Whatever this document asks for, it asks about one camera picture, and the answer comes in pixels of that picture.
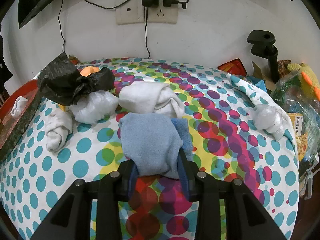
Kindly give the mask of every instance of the wall plate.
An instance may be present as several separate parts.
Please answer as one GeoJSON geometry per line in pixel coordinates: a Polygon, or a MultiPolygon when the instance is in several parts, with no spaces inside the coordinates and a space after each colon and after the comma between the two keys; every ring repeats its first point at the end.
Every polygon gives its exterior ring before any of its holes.
{"type": "Polygon", "coordinates": [[[148,22],[177,23],[177,20],[178,4],[172,4],[171,7],[164,7],[163,0],[160,0],[158,8],[148,8],[148,22]]]}
{"type": "MultiPolygon", "coordinates": [[[[117,0],[116,5],[124,1],[125,0],[117,0]]],[[[131,0],[123,6],[116,8],[116,23],[118,25],[140,22],[144,22],[142,0],[131,0]]]]}

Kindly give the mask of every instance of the yellow plush toy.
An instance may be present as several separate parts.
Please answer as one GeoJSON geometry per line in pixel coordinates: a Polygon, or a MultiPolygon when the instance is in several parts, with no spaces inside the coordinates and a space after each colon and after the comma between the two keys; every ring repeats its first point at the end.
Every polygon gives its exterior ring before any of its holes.
{"type": "Polygon", "coordinates": [[[301,65],[290,63],[287,68],[290,72],[299,71],[301,89],[306,97],[320,101],[320,85],[312,69],[305,63],[301,63],[301,65]]]}

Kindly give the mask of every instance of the crumpled plastic bag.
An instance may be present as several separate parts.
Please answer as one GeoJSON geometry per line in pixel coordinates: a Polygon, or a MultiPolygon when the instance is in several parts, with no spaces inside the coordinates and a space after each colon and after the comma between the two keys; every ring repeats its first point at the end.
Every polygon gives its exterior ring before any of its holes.
{"type": "Polygon", "coordinates": [[[60,105],[70,106],[91,92],[113,89],[114,80],[112,71],[107,67],[87,77],[81,76],[63,52],[41,71],[37,84],[42,96],[60,105]]]}
{"type": "Polygon", "coordinates": [[[279,109],[269,105],[256,105],[253,112],[253,124],[258,130],[272,133],[276,141],[284,135],[284,119],[279,109]]]}
{"type": "Polygon", "coordinates": [[[82,123],[93,124],[105,115],[112,115],[118,106],[118,98],[108,91],[90,93],[81,98],[77,105],[69,106],[75,120],[82,123]]]}
{"type": "Polygon", "coordinates": [[[26,99],[24,97],[17,97],[17,99],[13,105],[13,108],[11,110],[11,116],[13,118],[18,118],[21,115],[21,113],[23,112],[27,103],[28,103],[28,99],[26,99]]]}

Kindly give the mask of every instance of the tablecloth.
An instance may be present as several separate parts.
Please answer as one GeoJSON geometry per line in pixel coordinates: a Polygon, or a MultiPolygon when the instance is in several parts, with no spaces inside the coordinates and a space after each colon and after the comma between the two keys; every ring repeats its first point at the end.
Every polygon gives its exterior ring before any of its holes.
{"type": "MultiPolygon", "coordinates": [[[[193,140],[193,160],[217,179],[241,178],[263,204],[287,239],[298,208],[298,163],[293,130],[276,142],[252,121],[256,104],[275,104],[259,88],[211,67],[141,58],[82,62],[110,68],[115,93],[133,81],[167,82],[185,104],[193,140]]],[[[46,150],[47,115],[58,107],[42,99],[38,111],[15,149],[0,167],[0,199],[24,239],[77,178],[92,181],[114,171],[126,158],[118,122],[121,109],[97,124],[74,123],[73,133],[58,153],[46,150]]],[[[224,203],[221,239],[226,237],[224,203]]],[[[123,239],[193,239],[198,203],[189,203],[179,181],[141,177],[129,203],[119,203],[123,239]]],[[[92,204],[90,238],[95,238],[96,202],[92,204]]]]}

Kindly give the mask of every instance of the wall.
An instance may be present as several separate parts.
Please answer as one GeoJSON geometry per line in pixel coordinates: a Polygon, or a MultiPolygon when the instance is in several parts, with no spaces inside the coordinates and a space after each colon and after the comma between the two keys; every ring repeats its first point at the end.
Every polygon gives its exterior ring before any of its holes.
{"type": "MultiPolygon", "coordinates": [[[[90,0],[113,6],[115,0],[90,0]]],[[[4,18],[4,56],[14,77],[12,93],[61,53],[55,0],[19,30],[18,1],[4,18]]],[[[83,0],[65,0],[60,15],[66,52],[81,61],[109,57],[146,57],[144,24],[116,25],[115,12],[83,0]]],[[[320,77],[320,31],[300,0],[190,0],[178,23],[148,24],[151,57],[217,67],[240,58],[249,72],[253,60],[268,73],[267,60],[253,56],[250,31],[269,30],[276,37],[278,59],[306,62],[320,77]]]]}

